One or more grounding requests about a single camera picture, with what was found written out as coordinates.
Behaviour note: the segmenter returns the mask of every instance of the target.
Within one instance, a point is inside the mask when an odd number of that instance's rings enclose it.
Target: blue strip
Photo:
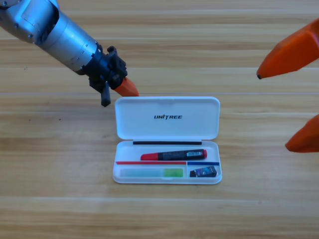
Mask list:
[[[209,165],[209,166],[219,166],[218,162],[187,162],[187,165]]]

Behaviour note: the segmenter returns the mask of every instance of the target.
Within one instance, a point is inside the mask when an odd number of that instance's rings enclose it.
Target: unitree logo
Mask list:
[[[155,119],[181,119],[183,116],[154,116]]]

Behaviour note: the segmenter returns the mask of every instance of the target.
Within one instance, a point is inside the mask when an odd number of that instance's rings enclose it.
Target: wooden surface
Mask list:
[[[267,53],[319,17],[317,0],[64,0],[115,45],[142,96],[221,101],[223,180],[119,185],[114,101],[0,31],[1,239],[317,239],[319,154],[287,140],[319,113],[319,62],[258,80]]]

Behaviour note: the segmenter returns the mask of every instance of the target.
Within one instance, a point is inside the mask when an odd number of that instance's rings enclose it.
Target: white case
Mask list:
[[[118,144],[113,179],[118,183],[216,184],[222,179],[218,145],[220,102],[215,97],[122,97],[115,102]],[[165,141],[168,144],[136,144]],[[123,161],[141,162],[141,155],[188,149],[206,149],[202,165],[120,165]],[[214,166],[216,177],[190,177],[190,171]],[[164,177],[167,168],[182,169],[182,177]]]

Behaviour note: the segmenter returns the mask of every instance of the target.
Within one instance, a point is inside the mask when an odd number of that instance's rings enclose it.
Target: green eraser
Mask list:
[[[182,177],[182,168],[166,168],[164,169],[164,177]]]

